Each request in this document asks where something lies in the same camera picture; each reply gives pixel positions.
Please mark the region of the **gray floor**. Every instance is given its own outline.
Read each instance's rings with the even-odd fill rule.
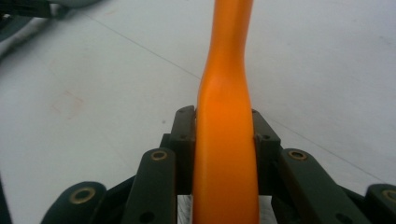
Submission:
[[[0,43],[0,169],[16,224],[38,223],[80,181],[111,188],[135,174],[176,110],[196,105],[212,10],[105,0]],[[360,194],[396,185],[395,11],[391,0],[257,0],[251,17],[253,107],[283,147]]]

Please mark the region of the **orange object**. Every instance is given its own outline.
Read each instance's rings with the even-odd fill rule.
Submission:
[[[259,223],[253,121],[245,76],[252,0],[217,0],[197,106],[192,223]]]

